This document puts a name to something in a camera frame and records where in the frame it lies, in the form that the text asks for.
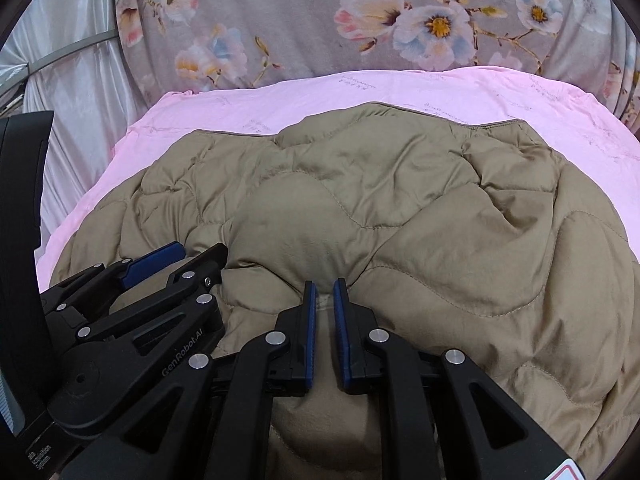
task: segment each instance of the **floral fabric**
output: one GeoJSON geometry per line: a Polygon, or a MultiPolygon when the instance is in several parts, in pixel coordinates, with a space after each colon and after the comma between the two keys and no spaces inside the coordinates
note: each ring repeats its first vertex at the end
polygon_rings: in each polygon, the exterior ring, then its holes
{"type": "Polygon", "coordinates": [[[640,48],[611,0],[116,0],[149,104],[348,70],[497,65],[575,84],[640,129],[640,48]]]}

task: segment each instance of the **puffer blanket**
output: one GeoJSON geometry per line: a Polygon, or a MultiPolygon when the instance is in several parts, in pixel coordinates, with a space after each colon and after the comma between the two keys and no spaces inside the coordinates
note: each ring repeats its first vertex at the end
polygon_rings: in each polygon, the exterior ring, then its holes
{"type": "Polygon", "coordinates": [[[272,329],[305,280],[322,293],[314,387],[274,402],[271,479],[380,478],[376,409],[335,379],[341,276],[416,348],[470,355],[590,479],[638,421],[638,263],[606,195],[522,121],[366,104],[274,137],[193,132],[100,202],[52,281],[173,240],[229,247],[214,356],[272,329]]]}

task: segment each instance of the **blue rubber pad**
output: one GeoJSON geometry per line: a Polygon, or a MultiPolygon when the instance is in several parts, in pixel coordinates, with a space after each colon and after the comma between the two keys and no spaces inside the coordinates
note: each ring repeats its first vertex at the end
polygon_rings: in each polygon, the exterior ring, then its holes
{"type": "Polygon", "coordinates": [[[344,305],[342,304],[339,280],[336,280],[334,283],[334,316],[342,387],[343,389],[348,390],[351,386],[351,355],[349,352],[349,336],[347,334],[347,322],[344,317],[344,305]]]}
{"type": "Polygon", "coordinates": [[[142,256],[129,264],[127,272],[120,280],[124,290],[129,290],[137,284],[144,282],[156,272],[165,269],[175,262],[185,259],[186,252],[180,242],[165,245],[152,253],[142,256]]]}
{"type": "Polygon", "coordinates": [[[311,294],[309,298],[309,321],[306,330],[306,375],[305,386],[308,390],[314,384],[314,361],[316,354],[316,303],[318,300],[318,290],[316,284],[311,284],[311,294]]]}

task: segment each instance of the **metal bar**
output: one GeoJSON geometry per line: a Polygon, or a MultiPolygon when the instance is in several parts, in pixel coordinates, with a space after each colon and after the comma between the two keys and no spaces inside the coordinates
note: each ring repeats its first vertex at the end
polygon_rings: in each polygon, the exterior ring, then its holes
{"type": "Polygon", "coordinates": [[[67,45],[59,50],[52,52],[51,54],[39,59],[33,63],[29,63],[19,72],[17,72],[14,76],[10,77],[7,81],[0,84],[0,96],[9,92],[16,85],[19,85],[21,82],[26,81],[31,75],[39,72],[43,68],[49,66],[52,63],[55,63],[67,56],[71,56],[76,52],[80,52],[90,46],[94,46],[99,43],[103,43],[105,41],[113,40],[118,37],[118,29],[113,28],[111,30],[107,30],[106,32],[101,32],[100,34],[95,34],[94,36],[90,36],[88,38],[84,38],[83,40],[76,41],[70,45],[67,45]]]}

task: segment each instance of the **silver screw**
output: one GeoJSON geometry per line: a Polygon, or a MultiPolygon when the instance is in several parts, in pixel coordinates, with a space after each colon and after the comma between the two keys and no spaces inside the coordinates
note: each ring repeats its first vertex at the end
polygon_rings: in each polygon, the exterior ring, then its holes
{"type": "Polygon", "coordinates": [[[461,365],[463,362],[465,362],[464,353],[456,349],[447,350],[447,353],[444,354],[444,358],[452,365],[461,365]]]}
{"type": "Polygon", "coordinates": [[[376,328],[369,332],[369,339],[376,343],[384,343],[389,339],[389,332],[382,330],[381,328],[376,328]]]}
{"type": "Polygon", "coordinates": [[[213,300],[213,296],[210,294],[201,294],[196,298],[196,301],[202,305],[209,303],[211,300],[213,300]]]}
{"type": "Polygon", "coordinates": [[[287,340],[287,336],[285,336],[282,332],[274,331],[269,332],[264,339],[270,345],[281,345],[287,340]]]}
{"type": "Polygon", "coordinates": [[[189,357],[189,366],[194,370],[200,370],[209,364],[209,356],[205,354],[194,354],[189,357]]]}

